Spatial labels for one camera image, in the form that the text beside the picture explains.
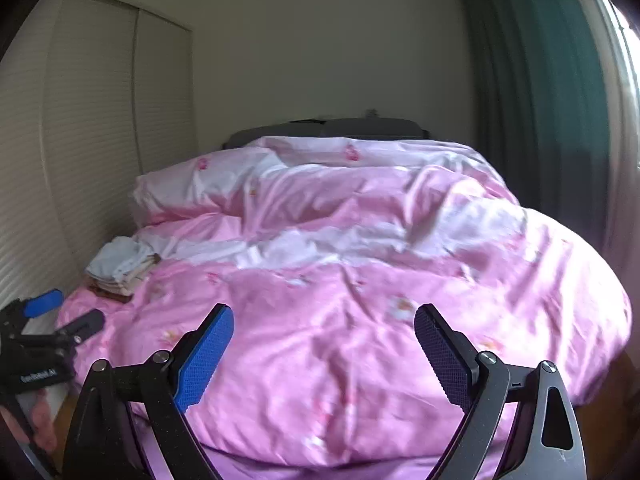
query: white folded cloth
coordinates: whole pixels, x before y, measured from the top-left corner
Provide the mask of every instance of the white folded cloth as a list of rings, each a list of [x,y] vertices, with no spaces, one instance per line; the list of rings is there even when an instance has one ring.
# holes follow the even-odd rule
[[[150,245],[118,236],[100,249],[85,271],[98,282],[121,283],[127,274],[153,255],[154,250]]]

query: stack of folded clothes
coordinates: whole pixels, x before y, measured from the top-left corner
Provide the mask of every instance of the stack of folded clothes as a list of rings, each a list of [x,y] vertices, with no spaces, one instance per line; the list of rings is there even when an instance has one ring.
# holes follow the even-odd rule
[[[118,236],[85,269],[89,288],[99,296],[127,303],[159,261],[149,245]]]

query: blue rubber pad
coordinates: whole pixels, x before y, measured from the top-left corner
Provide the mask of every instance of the blue rubber pad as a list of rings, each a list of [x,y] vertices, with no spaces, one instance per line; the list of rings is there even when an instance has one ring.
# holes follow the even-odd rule
[[[63,301],[65,301],[64,294],[54,288],[37,298],[27,300],[27,303],[24,306],[24,316],[29,318],[42,316],[42,314],[49,310],[58,308],[62,305]]]
[[[414,330],[447,399],[468,413],[473,399],[470,391],[470,371],[464,360],[452,348],[443,331],[424,307],[420,307],[415,313]]]
[[[178,371],[174,401],[182,413],[200,402],[233,333],[234,314],[225,306]]]

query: metal screw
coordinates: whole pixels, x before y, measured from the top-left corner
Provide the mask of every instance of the metal screw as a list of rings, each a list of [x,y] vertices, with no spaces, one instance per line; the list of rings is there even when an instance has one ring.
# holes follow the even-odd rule
[[[488,365],[495,365],[498,362],[498,358],[492,352],[480,352],[480,358]]]
[[[556,368],[556,365],[553,364],[551,361],[542,361],[542,369],[545,372],[549,372],[550,374],[554,373],[556,370],[558,370]]]
[[[171,354],[169,354],[169,352],[167,352],[166,350],[159,350],[154,354],[153,360],[155,363],[161,365],[167,362],[169,360],[169,357],[171,357]]]
[[[98,359],[94,364],[91,365],[91,370],[94,372],[103,372],[107,368],[107,360],[106,359]]]

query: white wardrobe door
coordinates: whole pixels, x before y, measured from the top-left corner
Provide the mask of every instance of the white wardrobe door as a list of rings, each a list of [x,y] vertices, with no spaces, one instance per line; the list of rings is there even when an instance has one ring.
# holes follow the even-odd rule
[[[40,0],[0,62],[0,308],[55,287],[70,292],[80,278],[40,143],[47,51],[62,1]]]
[[[140,10],[133,77],[142,170],[161,170],[196,156],[191,33]]]
[[[76,264],[134,225],[127,193],[140,172],[132,112],[137,10],[64,0],[49,51],[44,149],[52,194]]]

